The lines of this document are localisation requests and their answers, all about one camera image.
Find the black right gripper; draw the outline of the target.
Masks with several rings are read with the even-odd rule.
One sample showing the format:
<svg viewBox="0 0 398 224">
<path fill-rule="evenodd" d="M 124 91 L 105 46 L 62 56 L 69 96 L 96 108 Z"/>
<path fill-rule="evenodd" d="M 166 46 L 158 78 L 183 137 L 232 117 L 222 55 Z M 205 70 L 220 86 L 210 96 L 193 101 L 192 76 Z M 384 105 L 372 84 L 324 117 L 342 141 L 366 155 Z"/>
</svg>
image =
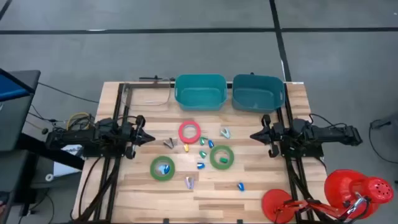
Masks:
<svg viewBox="0 0 398 224">
<path fill-rule="evenodd" d="M 281 122 L 276 122 L 270 126 L 270 123 L 271 117 L 268 114 L 265 114 L 262 117 L 262 130 L 252 134 L 250 138 L 259 141 L 264 145 L 269 144 L 270 149 L 268 153 L 269 156 L 273 158 L 279 155 L 279 147 L 275 144 L 275 142 L 282 140 L 282 136 L 284 134 L 284 125 Z"/>
</svg>

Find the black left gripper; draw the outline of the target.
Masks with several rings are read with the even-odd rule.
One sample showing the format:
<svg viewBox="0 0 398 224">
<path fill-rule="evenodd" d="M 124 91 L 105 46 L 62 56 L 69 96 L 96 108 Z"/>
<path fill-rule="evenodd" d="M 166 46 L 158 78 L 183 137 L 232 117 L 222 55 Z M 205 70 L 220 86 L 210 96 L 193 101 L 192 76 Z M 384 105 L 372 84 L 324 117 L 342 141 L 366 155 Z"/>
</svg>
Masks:
<svg viewBox="0 0 398 224">
<path fill-rule="evenodd" d="M 143 144 L 155 141 L 154 137 L 147 134 L 143 130 L 145 125 L 145 118 L 143 115 L 138 115 L 136 118 L 136 129 L 130 134 L 129 140 L 131 145 L 126 148 L 125 156 L 128 159 L 133 159 L 136 155 L 136 146 L 141 147 Z"/>
</svg>

